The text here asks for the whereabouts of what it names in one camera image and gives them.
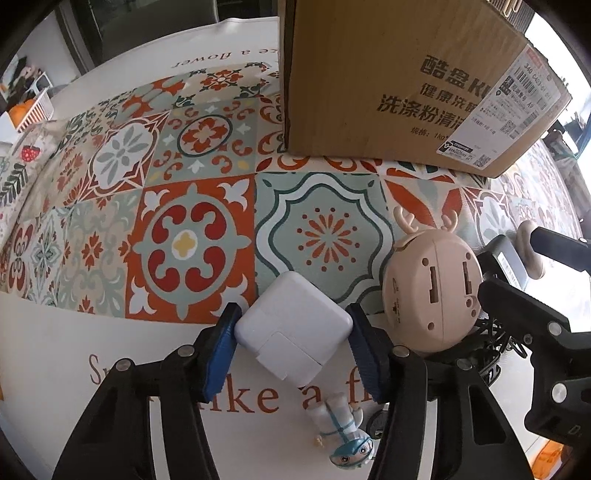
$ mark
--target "metal screw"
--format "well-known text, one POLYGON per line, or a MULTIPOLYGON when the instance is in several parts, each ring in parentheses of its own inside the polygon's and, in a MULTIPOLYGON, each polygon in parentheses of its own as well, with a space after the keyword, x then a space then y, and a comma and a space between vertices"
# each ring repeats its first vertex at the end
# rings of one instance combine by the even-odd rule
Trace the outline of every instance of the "metal screw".
POLYGON ((556 322, 550 322, 548 324, 548 331, 555 337, 558 337, 562 333, 562 327, 556 322))
POLYGON ((126 370, 129 370, 129 367, 131 367, 131 360, 129 358, 124 358, 122 360, 119 360, 115 364, 115 368, 117 370, 119 370, 120 372, 125 372, 126 370))
POLYGON ((552 400, 554 400, 556 403, 562 403, 566 400, 566 385, 563 383, 557 383, 553 388, 552 388, 552 400))
POLYGON ((179 356, 191 356, 195 353, 195 349, 193 348, 193 345, 183 345, 181 347, 178 348, 177 353, 179 356))
POLYGON ((392 348, 392 353, 400 358, 405 358, 410 355, 410 351, 404 345, 397 345, 392 348))
POLYGON ((456 365, 460 370, 464 370, 464 371, 468 371, 472 368, 472 363, 465 358, 460 358, 456 362, 456 365))

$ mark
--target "slot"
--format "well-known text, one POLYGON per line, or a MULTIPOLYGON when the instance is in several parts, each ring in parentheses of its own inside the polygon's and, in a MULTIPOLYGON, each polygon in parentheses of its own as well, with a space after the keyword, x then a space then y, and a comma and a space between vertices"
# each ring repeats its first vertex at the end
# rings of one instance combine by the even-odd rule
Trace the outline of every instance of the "slot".
POLYGON ((431 267, 429 270, 431 271, 431 290, 429 290, 429 300, 431 300, 431 303, 437 303, 439 301, 437 273, 435 272, 435 267, 431 267))
POLYGON ((466 295, 472 295, 472 282, 468 277, 468 263, 462 262, 462 268, 464 270, 464 289, 466 290, 466 295))

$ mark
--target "reindeer-shaped device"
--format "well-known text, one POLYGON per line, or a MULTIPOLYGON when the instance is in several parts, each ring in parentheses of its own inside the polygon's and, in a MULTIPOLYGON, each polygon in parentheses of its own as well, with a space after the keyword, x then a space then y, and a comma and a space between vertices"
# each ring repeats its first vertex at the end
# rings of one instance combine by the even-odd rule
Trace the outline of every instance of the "reindeer-shaped device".
POLYGON ((399 206, 394 219, 407 236, 394 244, 382 284, 390 335, 417 352, 440 352, 460 342, 478 318, 480 265, 453 233, 456 212, 441 216, 440 230, 419 230, 399 206))

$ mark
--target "table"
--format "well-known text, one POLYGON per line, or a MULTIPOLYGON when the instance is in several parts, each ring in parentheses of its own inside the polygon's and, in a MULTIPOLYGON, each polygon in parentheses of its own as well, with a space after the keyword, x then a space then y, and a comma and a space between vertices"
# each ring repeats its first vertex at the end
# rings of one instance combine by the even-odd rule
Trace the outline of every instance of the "table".
MULTIPOLYGON (((405 161, 288 155, 273 35, 275 19, 171 35, 56 96, 56 115, 74 117, 0 269, 22 264, 27 279, 0 279, 12 293, 0 297, 0 412, 49 471, 105 369, 123 356, 153 361, 192 343, 227 302, 247 308, 282 271, 302 273, 343 307, 360 302, 382 322, 380 278, 403 236, 391 216, 396 205, 423 228, 440 227, 441 215, 455 210, 456 233, 474 250, 530 218, 580 236, 542 142, 494 180, 405 161), (196 38, 214 38, 200 43, 212 53, 195 57, 196 38)), ((589 329, 586 275, 551 262, 531 285, 573 330, 589 329)), ((522 425, 531 366, 512 355, 503 363, 493 392, 528 450, 537 439, 522 425)), ((347 345, 302 391, 241 348, 230 373, 217 401, 203 407, 222 478, 366 477, 367 469, 332 467, 312 447, 303 412, 339 390, 376 409, 347 345)), ((153 407, 157 424, 157 401, 153 407)), ((434 415, 430 408, 431 429, 434 415)))

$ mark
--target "white power adapter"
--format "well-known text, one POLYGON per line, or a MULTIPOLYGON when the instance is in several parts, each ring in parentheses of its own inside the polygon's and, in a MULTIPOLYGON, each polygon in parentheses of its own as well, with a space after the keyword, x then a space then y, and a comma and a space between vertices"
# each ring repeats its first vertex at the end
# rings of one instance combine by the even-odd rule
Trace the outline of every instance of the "white power adapter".
POLYGON ((284 272, 236 324, 236 340, 281 380, 306 386, 347 339, 353 320, 299 273, 284 272))

